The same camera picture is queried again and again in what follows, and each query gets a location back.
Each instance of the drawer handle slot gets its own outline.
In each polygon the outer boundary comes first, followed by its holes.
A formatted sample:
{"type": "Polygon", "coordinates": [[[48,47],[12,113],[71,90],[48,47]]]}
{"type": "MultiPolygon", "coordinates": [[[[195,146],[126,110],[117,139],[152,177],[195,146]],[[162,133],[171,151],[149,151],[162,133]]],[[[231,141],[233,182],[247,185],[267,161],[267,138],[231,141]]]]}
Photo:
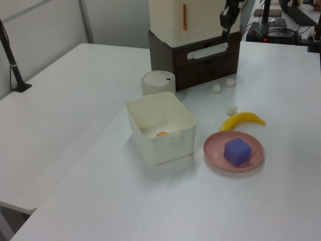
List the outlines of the drawer handle slot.
{"type": "Polygon", "coordinates": [[[222,53],[227,50],[228,43],[218,44],[205,49],[196,50],[187,54],[188,59],[200,59],[213,54],[222,53]]]}

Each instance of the white storage bin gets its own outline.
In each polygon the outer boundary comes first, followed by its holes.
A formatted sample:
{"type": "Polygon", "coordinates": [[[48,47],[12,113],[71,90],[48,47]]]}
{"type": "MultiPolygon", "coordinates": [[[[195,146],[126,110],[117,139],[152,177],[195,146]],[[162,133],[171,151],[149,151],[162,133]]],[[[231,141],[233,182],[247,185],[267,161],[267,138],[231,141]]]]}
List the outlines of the white storage bin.
{"type": "MultiPolygon", "coordinates": [[[[226,0],[148,0],[150,30],[172,48],[222,35],[226,0]]],[[[239,14],[231,33],[240,30],[239,14]]]]}
{"type": "Polygon", "coordinates": [[[153,165],[193,152],[196,121],[171,92],[133,100],[126,105],[133,137],[153,165]],[[156,137],[160,132],[168,134],[156,137]]]}

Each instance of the pink plate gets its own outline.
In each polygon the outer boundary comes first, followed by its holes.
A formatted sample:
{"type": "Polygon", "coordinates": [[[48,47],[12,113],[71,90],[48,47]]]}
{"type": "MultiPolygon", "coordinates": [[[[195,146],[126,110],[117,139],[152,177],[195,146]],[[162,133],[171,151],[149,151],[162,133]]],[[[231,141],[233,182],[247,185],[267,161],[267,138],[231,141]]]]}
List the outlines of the pink plate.
{"type": "Polygon", "coordinates": [[[257,167],[263,161],[264,157],[263,147],[257,139],[249,134],[237,131],[217,132],[209,136],[204,143],[204,153],[212,164],[218,168],[231,172],[243,172],[251,170],[257,167]],[[224,158],[224,148],[225,143],[238,137],[252,147],[252,152],[248,162],[235,167],[224,158]]]}

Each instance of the gray wall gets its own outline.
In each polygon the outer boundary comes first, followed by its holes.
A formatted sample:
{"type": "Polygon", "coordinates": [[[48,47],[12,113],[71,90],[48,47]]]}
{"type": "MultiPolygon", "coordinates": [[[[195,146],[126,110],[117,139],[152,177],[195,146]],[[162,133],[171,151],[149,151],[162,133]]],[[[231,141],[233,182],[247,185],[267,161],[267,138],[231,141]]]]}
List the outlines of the gray wall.
{"type": "MultiPolygon", "coordinates": [[[[78,44],[87,43],[78,0],[48,1],[4,26],[24,81],[78,44]]],[[[0,45],[0,99],[9,93],[9,62],[0,45]]]]}
{"type": "MultiPolygon", "coordinates": [[[[241,14],[243,26],[250,17],[254,1],[242,3],[246,3],[241,14]]],[[[82,4],[92,43],[149,48],[148,0],[82,0],[82,4]]]]}

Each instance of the banana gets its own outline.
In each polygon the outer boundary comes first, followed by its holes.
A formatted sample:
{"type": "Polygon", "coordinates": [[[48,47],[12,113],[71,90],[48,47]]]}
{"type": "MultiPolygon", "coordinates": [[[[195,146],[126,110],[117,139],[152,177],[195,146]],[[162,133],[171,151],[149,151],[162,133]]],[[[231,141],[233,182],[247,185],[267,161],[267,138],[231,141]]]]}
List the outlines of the banana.
{"type": "Polygon", "coordinates": [[[257,122],[265,126],[265,121],[251,112],[240,112],[228,118],[221,126],[220,131],[232,130],[235,126],[243,122],[257,122]]]}

